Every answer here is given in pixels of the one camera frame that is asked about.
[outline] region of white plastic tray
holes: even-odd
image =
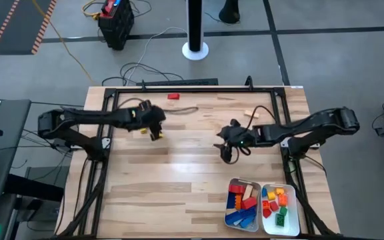
[[[256,188],[259,191],[259,195],[257,196],[256,216],[254,218],[254,221],[252,223],[250,223],[247,226],[247,228],[242,228],[239,225],[238,226],[228,225],[225,222],[226,226],[232,227],[234,229],[239,229],[239,230],[242,230],[242,231],[256,232],[257,230],[259,230],[259,220],[260,220],[259,219],[259,214],[261,213],[261,210],[260,210],[261,203],[259,203],[259,202],[261,202],[261,186],[260,186],[260,184],[255,183],[255,182],[250,182],[250,181],[242,180],[242,179],[237,179],[237,178],[232,179],[229,182],[229,185],[231,185],[231,184],[242,185],[242,186],[252,185],[253,188]]]
[[[280,227],[275,224],[276,214],[279,213],[279,209],[276,212],[272,212],[272,214],[268,218],[264,218],[263,206],[262,206],[260,207],[260,215],[262,215],[261,218],[262,218],[263,229],[268,234],[272,234],[272,235],[297,236],[300,233],[300,225],[299,225],[299,216],[297,214],[296,192],[294,188],[290,185],[265,184],[263,186],[263,188],[266,188],[268,192],[275,191],[276,187],[282,187],[284,189],[284,193],[288,196],[287,215],[285,216],[284,227]],[[261,198],[261,202],[263,200],[268,201],[267,195]],[[279,203],[278,196],[276,197],[275,201]]]

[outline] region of orange black striped tape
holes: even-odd
[[[3,25],[0,28],[0,39],[1,39],[1,36],[3,35],[3,33],[5,31],[5,28],[7,27],[8,22],[10,22],[11,16],[14,13],[14,11],[16,10],[16,7],[17,7],[17,4],[19,4],[19,1],[20,0],[14,0],[14,3],[11,6],[10,12],[8,12],[8,15],[6,16],[6,18],[3,22]]]
[[[41,44],[41,41],[44,38],[45,30],[47,29],[48,24],[50,24],[50,17],[53,14],[54,8],[56,6],[57,0],[51,0],[50,6],[48,6],[48,10],[45,13],[45,17],[43,23],[41,24],[41,28],[39,29],[38,36],[35,38],[35,42],[32,46],[32,54],[37,54],[38,48]]]

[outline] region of green toy block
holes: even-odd
[[[284,227],[284,215],[277,213],[275,218],[275,224],[280,227]]]
[[[279,214],[281,214],[282,216],[286,216],[287,208],[286,207],[281,207],[281,209],[279,210]]]

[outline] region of wooden table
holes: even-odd
[[[104,87],[91,87],[85,109],[101,110],[104,91]],[[286,87],[285,92],[292,121],[308,116],[304,90]],[[243,125],[248,123],[244,110],[253,110],[256,105],[272,109],[269,94],[182,93],[180,100],[168,100],[166,93],[122,93],[119,102],[131,97],[150,99],[164,109],[196,106],[199,111],[167,115],[164,138],[155,142],[139,131],[114,130],[97,237],[268,237],[261,228],[248,233],[225,226],[225,202],[229,180],[234,177],[261,185],[285,183],[279,146],[252,149],[250,156],[240,155],[236,164],[227,165],[212,145],[223,142],[215,134],[232,118]],[[274,123],[264,109],[257,113],[260,117],[253,124]],[[82,125],[79,129],[90,137],[97,132],[96,125]],[[308,155],[321,162],[318,151],[309,151]],[[59,232],[72,220],[85,157],[83,151],[73,154]],[[83,176],[79,206],[89,166]],[[339,232],[324,172],[306,160],[301,161],[301,166],[309,203],[330,229]],[[90,232],[93,212],[91,208],[86,233]],[[299,219],[306,233],[301,209]]]

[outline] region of yellow cable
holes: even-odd
[[[94,3],[96,0],[91,0],[90,2],[84,4],[84,6],[81,8],[81,11],[85,16],[92,17],[94,20],[97,20],[99,18],[100,13],[88,13],[85,11],[85,8],[88,7],[90,4]]]
[[[43,12],[43,10],[40,8],[40,6],[38,5],[38,3],[36,2],[36,0],[32,0],[35,8],[38,10],[38,12],[45,18],[45,13]],[[57,36],[59,36],[59,39],[60,39],[60,42],[62,42],[63,46],[66,48],[66,51],[67,53],[79,64],[79,66],[81,66],[82,70],[84,71],[84,73],[87,75],[87,77],[90,79],[90,82],[92,85],[96,85],[96,83],[93,81],[93,79],[91,78],[90,74],[87,72],[87,70],[85,70],[84,66],[79,62],[79,60],[72,55],[72,53],[70,52],[70,50],[67,48],[66,46],[66,43],[64,42],[63,38],[60,36],[60,33],[56,30],[56,28],[54,27],[54,25],[52,24],[52,22],[50,21],[50,19],[48,19],[48,22],[50,22],[50,25],[51,27],[54,29],[54,31],[56,32]]]

